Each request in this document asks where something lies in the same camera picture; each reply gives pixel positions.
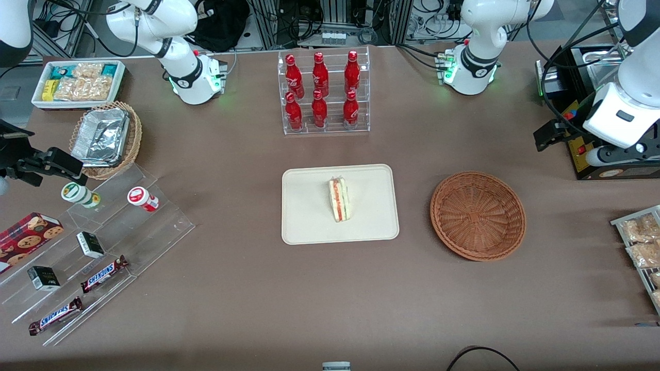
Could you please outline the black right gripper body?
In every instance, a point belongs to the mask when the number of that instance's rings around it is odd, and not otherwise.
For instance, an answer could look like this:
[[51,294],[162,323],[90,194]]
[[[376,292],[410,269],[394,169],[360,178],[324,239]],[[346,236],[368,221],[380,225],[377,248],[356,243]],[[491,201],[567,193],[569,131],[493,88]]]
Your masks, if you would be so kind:
[[1,120],[1,169],[16,165],[19,160],[31,157],[35,150],[31,147],[29,137],[35,133]]

